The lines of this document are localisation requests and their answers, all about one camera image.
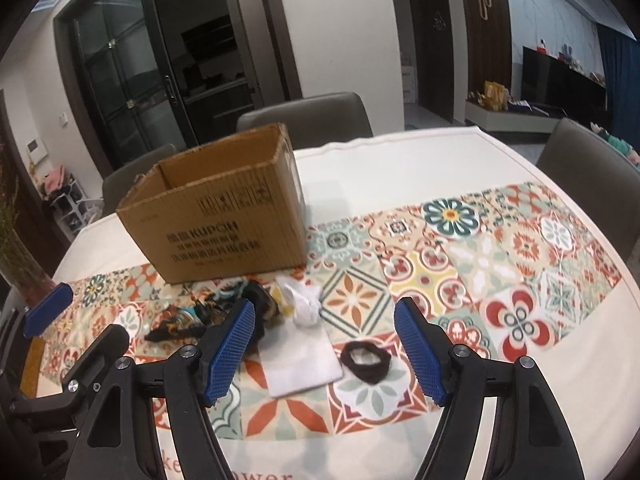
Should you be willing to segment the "glass sliding door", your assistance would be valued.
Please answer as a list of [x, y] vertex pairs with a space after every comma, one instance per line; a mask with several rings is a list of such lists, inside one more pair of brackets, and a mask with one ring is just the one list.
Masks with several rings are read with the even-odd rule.
[[67, 18], [80, 92], [113, 168], [198, 143], [155, 0], [75, 0]]

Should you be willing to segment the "grey chair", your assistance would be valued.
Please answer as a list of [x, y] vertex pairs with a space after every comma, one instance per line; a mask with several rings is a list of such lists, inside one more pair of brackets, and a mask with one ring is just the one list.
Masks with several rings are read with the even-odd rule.
[[102, 218], [114, 214], [120, 201], [152, 167], [161, 160], [178, 153], [174, 144], [165, 144], [149, 153], [127, 162], [103, 179]]
[[238, 119], [236, 131], [277, 122], [288, 129], [294, 150], [373, 136], [362, 99], [355, 92], [322, 94], [252, 110]]
[[623, 259], [631, 256], [639, 239], [639, 171], [624, 155], [563, 118], [537, 167], [588, 214]]

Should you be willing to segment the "white sock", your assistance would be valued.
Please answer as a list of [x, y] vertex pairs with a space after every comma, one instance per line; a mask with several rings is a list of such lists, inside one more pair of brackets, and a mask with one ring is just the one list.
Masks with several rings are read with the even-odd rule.
[[306, 285], [290, 276], [276, 277], [277, 292], [274, 299], [280, 312], [290, 318], [297, 327], [311, 328], [320, 320], [320, 287]]

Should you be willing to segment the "dark patterned scarf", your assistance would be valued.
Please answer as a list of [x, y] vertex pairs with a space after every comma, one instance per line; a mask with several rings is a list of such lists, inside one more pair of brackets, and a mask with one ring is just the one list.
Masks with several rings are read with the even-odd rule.
[[144, 339], [149, 342], [200, 339], [209, 327], [224, 322], [238, 300], [248, 300], [254, 306], [255, 328], [248, 344], [248, 348], [254, 348], [265, 336], [267, 327], [280, 315], [280, 308], [268, 288], [258, 281], [246, 278], [216, 292], [201, 292], [193, 296], [192, 302], [186, 307], [168, 307], [163, 312], [164, 318]]

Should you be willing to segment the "white shoe rack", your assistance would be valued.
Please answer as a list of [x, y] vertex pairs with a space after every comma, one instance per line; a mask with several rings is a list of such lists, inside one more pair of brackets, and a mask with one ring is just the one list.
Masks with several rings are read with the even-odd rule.
[[74, 175], [63, 166], [47, 175], [42, 190], [44, 203], [70, 240], [101, 217], [102, 198], [89, 197]]

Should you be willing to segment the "dark brown scrunchie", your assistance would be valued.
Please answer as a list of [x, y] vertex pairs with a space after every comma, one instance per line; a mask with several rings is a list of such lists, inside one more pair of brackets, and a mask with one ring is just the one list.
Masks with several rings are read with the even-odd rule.
[[377, 385], [390, 371], [392, 355], [372, 341], [349, 341], [341, 351], [340, 361], [356, 378]]

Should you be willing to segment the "black television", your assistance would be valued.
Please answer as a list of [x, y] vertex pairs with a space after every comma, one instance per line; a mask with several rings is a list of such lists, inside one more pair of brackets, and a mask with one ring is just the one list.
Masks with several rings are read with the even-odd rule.
[[565, 116], [589, 126], [608, 123], [606, 89], [566, 63], [523, 48], [521, 98], [529, 103], [557, 108]]

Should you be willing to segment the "grey chair far right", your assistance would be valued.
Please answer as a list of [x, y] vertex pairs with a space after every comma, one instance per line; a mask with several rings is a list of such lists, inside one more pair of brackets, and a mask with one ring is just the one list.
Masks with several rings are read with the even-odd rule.
[[288, 129], [294, 150], [373, 136], [362, 99], [355, 92], [322, 94], [252, 110], [238, 119], [236, 131], [277, 122]]

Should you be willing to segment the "brown cardboard box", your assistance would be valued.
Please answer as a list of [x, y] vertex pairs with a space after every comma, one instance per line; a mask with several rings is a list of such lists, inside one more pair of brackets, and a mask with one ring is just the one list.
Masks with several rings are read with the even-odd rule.
[[306, 261], [303, 190], [282, 124], [161, 160], [120, 201], [116, 214], [169, 284], [272, 272]]

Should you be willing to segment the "grey chair right side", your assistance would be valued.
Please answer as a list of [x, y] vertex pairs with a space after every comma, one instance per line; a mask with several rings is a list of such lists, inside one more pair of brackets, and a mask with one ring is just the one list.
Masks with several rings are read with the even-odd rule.
[[588, 214], [623, 259], [631, 256], [639, 239], [639, 171], [624, 155], [563, 118], [537, 167]]

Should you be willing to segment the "white cloth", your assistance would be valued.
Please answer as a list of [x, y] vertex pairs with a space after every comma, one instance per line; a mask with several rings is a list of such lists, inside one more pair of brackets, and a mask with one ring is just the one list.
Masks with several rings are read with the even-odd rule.
[[299, 327], [285, 320], [265, 332], [258, 354], [269, 395], [276, 399], [332, 384], [344, 375], [320, 323]]

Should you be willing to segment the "white tv console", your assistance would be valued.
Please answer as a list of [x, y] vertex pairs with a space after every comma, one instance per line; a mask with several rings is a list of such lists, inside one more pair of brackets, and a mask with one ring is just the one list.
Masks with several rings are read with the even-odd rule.
[[550, 134], [559, 119], [514, 112], [493, 112], [473, 102], [465, 103], [465, 120], [486, 132]]

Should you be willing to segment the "grey chair far left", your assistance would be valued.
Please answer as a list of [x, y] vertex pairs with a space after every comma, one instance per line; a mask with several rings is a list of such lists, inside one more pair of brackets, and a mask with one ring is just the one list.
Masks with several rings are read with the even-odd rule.
[[152, 167], [161, 160], [178, 153], [174, 144], [165, 144], [149, 153], [127, 162], [103, 179], [102, 218], [114, 214], [120, 201]]

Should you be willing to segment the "glass vase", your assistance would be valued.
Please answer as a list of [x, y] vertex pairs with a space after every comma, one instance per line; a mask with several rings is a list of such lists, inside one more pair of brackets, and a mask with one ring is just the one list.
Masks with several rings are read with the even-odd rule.
[[1, 274], [30, 308], [37, 307], [55, 289], [55, 282], [13, 228], [1, 231]]

